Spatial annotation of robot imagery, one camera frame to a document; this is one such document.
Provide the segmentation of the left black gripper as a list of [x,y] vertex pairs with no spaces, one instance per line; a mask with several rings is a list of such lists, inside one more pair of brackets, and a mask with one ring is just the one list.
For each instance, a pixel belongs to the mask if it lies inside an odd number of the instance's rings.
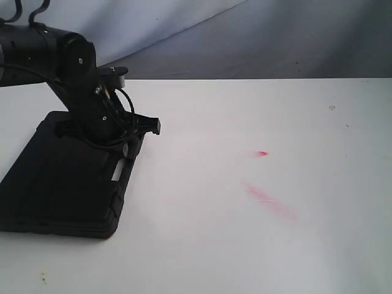
[[97,88],[91,93],[68,93],[62,98],[70,118],[55,124],[55,134],[83,141],[92,147],[122,147],[127,160],[135,161],[138,139],[159,135],[159,118],[139,115],[123,89]]

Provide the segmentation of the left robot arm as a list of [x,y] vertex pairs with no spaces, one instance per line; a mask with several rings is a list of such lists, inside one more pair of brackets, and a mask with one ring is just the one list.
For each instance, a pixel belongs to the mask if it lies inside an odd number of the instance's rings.
[[126,67],[98,67],[92,42],[81,34],[45,26],[1,25],[1,86],[46,83],[68,109],[57,123],[58,136],[96,149],[140,149],[145,134],[160,134],[158,118],[126,111]]

